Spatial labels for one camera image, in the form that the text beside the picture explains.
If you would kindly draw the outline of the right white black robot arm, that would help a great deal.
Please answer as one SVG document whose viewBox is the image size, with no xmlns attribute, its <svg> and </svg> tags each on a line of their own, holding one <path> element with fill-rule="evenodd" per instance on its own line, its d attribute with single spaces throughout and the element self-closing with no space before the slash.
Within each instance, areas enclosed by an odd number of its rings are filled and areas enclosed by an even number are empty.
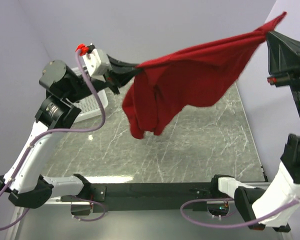
<svg viewBox="0 0 300 240">
<path fill-rule="evenodd" d="M 266 35 L 268 48 L 267 81 L 276 87 L 288 86 L 300 118 L 300 41 L 277 31 Z M 290 216 L 300 206 L 300 136 L 289 134 L 278 171 L 267 189 L 244 184 L 228 175 L 215 175 L 209 193 L 220 200 L 233 198 L 251 230 L 273 228 L 289 232 Z"/>
</svg>

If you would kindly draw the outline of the white plastic perforated basket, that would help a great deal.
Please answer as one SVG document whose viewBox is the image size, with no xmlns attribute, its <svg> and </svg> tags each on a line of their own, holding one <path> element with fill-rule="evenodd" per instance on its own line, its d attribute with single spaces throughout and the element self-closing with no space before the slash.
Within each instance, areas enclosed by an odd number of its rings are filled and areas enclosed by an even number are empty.
<svg viewBox="0 0 300 240">
<path fill-rule="evenodd" d="M 105 90 L 104 89 L 100 90 L 98 92 L 98 96 L 102 103 L 103 108 L 105 109 L 109 104 Z M 88 120 L 88 119 L 91 119 L 91 118 L 101 115 L 100 108 L 99 108 L 98 103 L 93 95 L 90 95 L 90 96 L 80 100 L 79 102 L 74 103 L 73 105 L 76 106 L 77 108 L 81 109 L 81 112 L 76 117 L 74 123 L 85 121 L 85 120 Z"/>
</svg>

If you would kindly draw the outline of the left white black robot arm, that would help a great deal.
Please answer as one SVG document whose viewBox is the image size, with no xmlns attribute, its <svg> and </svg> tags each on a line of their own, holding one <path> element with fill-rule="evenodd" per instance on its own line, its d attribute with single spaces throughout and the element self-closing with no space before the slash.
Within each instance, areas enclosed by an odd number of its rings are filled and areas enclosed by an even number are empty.
<svg viewBox="0 0 300 240">
<path fill-rule="evenodd" d="M 12 168 L 0 175 L 0 191 L 8 193 L 16 207 L 37 209 L 50 198 L 69 196 L 91 200 L 91 183 L 82 175 L 47 177 L 41 172 L 53 149 L 81 113 L 74 103 L 90 96 L 83 75 L 77 75 L 62 60 L 53 60 L 43 69 L 39 84 L 46 98 L 39 107 L 30 136 Z"/>
</svg>

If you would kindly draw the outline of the red t shirt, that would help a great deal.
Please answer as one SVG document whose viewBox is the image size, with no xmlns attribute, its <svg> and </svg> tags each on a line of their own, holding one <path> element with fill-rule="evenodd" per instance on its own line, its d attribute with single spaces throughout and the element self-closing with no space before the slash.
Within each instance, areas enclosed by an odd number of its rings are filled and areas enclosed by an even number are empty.
<svg viewBox="0 0 300 240">
<path fill-rule="evenodd" d="M 239 78 L 267 33 L 285 13 L 257 29 L 188 47 L 143 62 L 128 89 L 122 109 L 131 135 L 142 139 L 146 132 L 160 135 L 185 107 L 211 107 Z"/>
</svg>

